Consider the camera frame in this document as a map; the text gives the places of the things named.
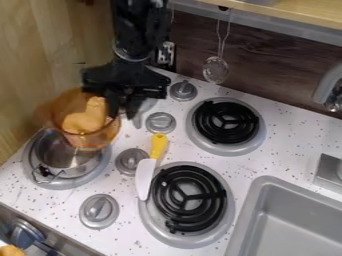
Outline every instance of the toy kitchen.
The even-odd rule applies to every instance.
[[[145,65],[166,2],[116,1],[116,58],[1,166],[0,255],[341,255],[342,120],[220,86],[231,8],[206,81],[172,72],[170,41]],[[340,112],[341,81],[326,70],[312,101]]]

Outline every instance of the silver pot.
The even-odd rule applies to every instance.
[[[43,176],[77,178],[92,171],[101,160],[101,150],[84,151],[72,147],[62,134],[47,129],[35,144],[40,165],[34,172]]]

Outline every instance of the stove burner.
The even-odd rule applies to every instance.
[[[259,118],[238,103],[206,101],[195,111],[194,124],[214,144],[235,144],[252,138]]]
[[[151,193],[173,234],[212,227],[227,206],[221,183],[209,172],[190,165],[162,169],[152,181]]]

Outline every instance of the sink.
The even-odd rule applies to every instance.
[[[23,229],[16,230],[16,223],[26,224]],[[9,208],[0,203],[0,240],[5,243],[13,243],[13,241],[25,240],[24,229],[33,227],[43,234],[43,241],[35,242],[25,252],[28,256],[101,256],[103,254],[82,245],[70,237],[66,237],[56,230],[53,230],[44,224],[29,218],[28,216]]]
[[[252,182],[226,256],[341,256],[342,203],[280,179]]]

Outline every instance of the speckled countertop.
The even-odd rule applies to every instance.
[[[185,79],[163,71],[173,81]],[[169,134],[170,147],[162,164],[175,161],[194,161],[209,166],[229,183],[236,201],[236,218],[253,179],[273,175],[304,188],[342,201],[342,195],[312,184],[317,160],[321,153],[341,156],[342,121],[271,100],[218,87],[190,79],[199,89],[198,96],[179,103],[171,98],[160,100],[144,115],[165,111],[177,120],[176,129]],[[196,147],[186,136],[185,120],[188,111],[211,97],[240,99],[257,109],[267,127],[267,138],[260,148],[239,157],[220,157]],[[139,147],[148,151],[151,134],[136,130],[131,122],[123,120],[120,137],[113,143],[112,159],[106,170],[92,182],[72,190],[52,191],[34,185],[23,174],[21,150],[0,169],[0,202],[58,230],[80,243],[105,255],[224,255],[233,227],[219,241],[195,250],[169,247],[152,237],[140,221],[133,178],[115,170],[114,159],[125,149]],[[120,215],[109,228],[93,231],[78,219],[82,202],[96,193],[112,195],[120,205]]]

